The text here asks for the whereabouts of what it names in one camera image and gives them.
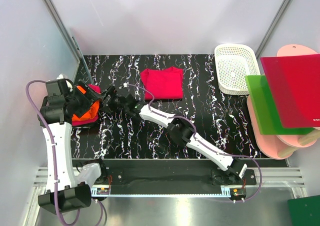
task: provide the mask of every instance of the dark green object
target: dark green object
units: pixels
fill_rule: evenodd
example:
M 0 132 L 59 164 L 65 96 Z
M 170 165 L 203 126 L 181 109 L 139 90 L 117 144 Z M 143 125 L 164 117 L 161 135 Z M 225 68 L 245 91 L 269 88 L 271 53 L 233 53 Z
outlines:
M 276 104 L 265 75 L 245 77 L 252 100 L 254 113 L 262 135 L 306 135 L 313 128 L 287 129 L 281 124 Z
M 293 226 L 320 225 L 320 196 L 288 200 Z

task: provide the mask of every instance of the marble pattern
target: marble pattern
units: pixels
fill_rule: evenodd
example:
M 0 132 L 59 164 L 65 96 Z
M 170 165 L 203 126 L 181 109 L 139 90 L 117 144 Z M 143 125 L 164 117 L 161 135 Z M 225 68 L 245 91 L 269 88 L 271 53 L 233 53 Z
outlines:
M 147 68 L 183 69 L 183 99 L 155 101 L 152 106 L 188 117 L 205 139 L 225 152 L 265 158 L 256 145 L 246 113 L 246 96 L 220 92 L 213 55 L 92 55 L 85 58 L 94 84 L 102 90 L 125 82 L 143 87 L 140 73 Z M 80 68 L 76 81 L 81 78 L 88 82 L 85 72 Z M 144 99 L 142 90 L 129 90 L 136 99 Z M 73 158 L 204 158 L 193 149 L 174 144 L 166 129 L 155 123 L 132 119 L 122 113 L 101 113 L 100 117 L 101 123 L 95 127 L 73 130 Z

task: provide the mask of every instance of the orange cloth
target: orange cloth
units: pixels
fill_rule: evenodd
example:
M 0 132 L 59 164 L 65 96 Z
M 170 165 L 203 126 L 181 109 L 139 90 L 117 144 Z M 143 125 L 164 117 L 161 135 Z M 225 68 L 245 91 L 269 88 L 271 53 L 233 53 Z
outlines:
M 80 86 L 77 86 L 77 88 L 82 92 L 83 92 L 82 88 Z M 73 115 L 72 117 L 72 121 L 85 121 L 85 120 L 92 120 L 94 117 L 97 116 L 98 111 L 99 111 L 99 107 L 100 107 L 100 102 L 96 101 L 90 108 L 89 111 L 87 111 L 84 115 L 82 115 L 82 117 L 77 117 L 76 115 Z

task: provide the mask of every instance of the white wall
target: white wall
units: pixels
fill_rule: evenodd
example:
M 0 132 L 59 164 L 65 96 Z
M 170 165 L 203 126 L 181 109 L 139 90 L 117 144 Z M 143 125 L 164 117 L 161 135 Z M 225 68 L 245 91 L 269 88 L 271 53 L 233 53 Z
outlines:
M 301 44 L 320 53 L 320 0 L 293 0 L 262 56 L 276 56 L 287 44 Z M 292 166 L 300 167 L 309 196 L 320 195 L 320 140 L 294 152 Z
M 76 60 L 42 0 L 0 0 L 0 221 L 22 225 L 38 167 L 47 163 L 46 144 L 25 86 L 33 79 L 72 78 Z M 31 87 L 37 105 L 45 86 Z
M 52 0 L 85 55 L 256 50 L 282 0 Z

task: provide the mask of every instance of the cutting board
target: cutting board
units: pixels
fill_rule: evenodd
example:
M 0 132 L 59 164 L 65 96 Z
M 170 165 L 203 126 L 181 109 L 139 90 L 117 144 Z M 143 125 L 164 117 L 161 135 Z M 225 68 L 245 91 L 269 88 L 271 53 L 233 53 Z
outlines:
M 263 57 L 261 63 L 282 126 L 320 127 L 320 55 Z
M 313 128 L 286 129 L 282 126 L 267 78 L 264 75 L 245 77 L 262 135 L 306 135 Z

